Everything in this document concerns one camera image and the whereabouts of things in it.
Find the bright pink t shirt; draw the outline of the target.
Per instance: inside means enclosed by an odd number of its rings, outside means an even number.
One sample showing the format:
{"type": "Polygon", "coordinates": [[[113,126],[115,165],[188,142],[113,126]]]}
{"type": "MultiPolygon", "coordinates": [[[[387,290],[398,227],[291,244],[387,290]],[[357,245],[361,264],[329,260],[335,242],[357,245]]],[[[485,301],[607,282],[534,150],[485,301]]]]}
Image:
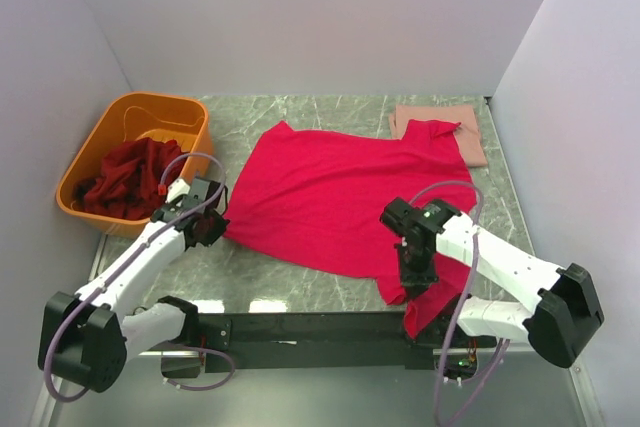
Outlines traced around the bright pink t shirt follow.
{"type": "Polygon", "coordinates": [[[455,138],[458,126],[409,122],[400,139],[374,139],[280,122],[258,140],[231,193],[225,236],[246,248],[322,272],[376,281],[406,307],[416,337],[463,290],[469,269],[439,255],[439,282],[417,299],[402,287],[396,237],[380,216],[395,198],[424,188],[463,212],[476,203],[455,138]]]}

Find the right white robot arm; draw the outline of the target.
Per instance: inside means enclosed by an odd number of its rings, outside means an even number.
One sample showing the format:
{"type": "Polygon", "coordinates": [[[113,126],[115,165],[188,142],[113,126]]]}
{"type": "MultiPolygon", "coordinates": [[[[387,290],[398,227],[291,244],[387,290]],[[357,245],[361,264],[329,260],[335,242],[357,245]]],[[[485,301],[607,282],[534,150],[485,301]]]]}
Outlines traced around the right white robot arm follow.
{"type": "Polygon", "coordinates": [[[604,322],[585,268],[562,268],[529,255],[443,200],[418,208],[396,198],[380,221],[400,239],[400,284],[410,298],[443,285],[436,263],[445,259],[475,268],[512,296],[505,302],[465,295],[456,324],[470,337],[528,343],[547,362],[569,368],[604,322]]]}

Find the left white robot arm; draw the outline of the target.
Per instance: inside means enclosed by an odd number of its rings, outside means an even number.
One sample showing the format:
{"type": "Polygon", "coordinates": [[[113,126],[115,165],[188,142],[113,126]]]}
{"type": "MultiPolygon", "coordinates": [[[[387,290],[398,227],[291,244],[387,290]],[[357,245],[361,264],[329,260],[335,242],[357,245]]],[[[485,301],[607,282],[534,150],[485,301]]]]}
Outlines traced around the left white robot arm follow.
{"type": "Polygon", "coordinates": [[[49,393],[61,378],[83,393],[103,392],[126,363],[160,344],[201,344],[199,312],[193,303],[165,296],[140,314],[134,312],[158,275],[188,249],[210,246],[229,224],[217,210],[228,195],[224,182],[196,177],[169,188],[169,199],[141,234],[105,271],[73,294],[58,292],[43,314],[38,366],[49,393]]]}

